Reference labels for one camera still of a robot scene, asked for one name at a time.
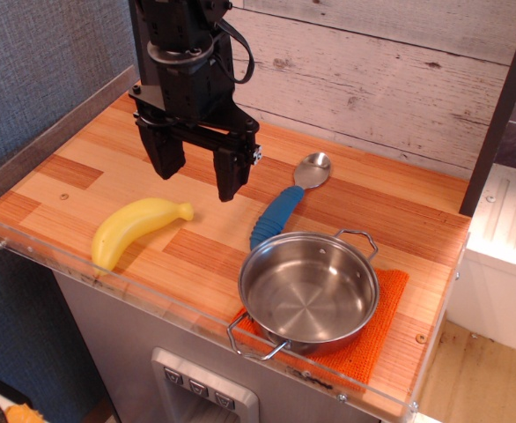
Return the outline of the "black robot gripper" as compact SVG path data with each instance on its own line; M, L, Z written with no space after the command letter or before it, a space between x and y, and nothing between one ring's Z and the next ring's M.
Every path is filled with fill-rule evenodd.
M164 180L184 165L185 142L213 152L218 196L233 200L246 185L250 166L262 157L255 141L259 123L234 102L237 84L254 71L234 75L229 38L205 38L193 47L165 49L151 41L147 53L158 74L156 85L136 85L129 96L136 103L136 125L155 172Z

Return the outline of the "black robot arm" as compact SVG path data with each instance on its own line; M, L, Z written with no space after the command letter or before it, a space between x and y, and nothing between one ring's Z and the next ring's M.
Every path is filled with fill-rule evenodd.
M234 75L232 43L245 38L224 18L229 1L139 1L148 30L145 52L156 71L155 85L136 85L136 125L156 173L167 180L186 163L183 145L212 152L218 196L233 199L261 157L258 122L233 99L235 86L254 73L250 59L243 78Z

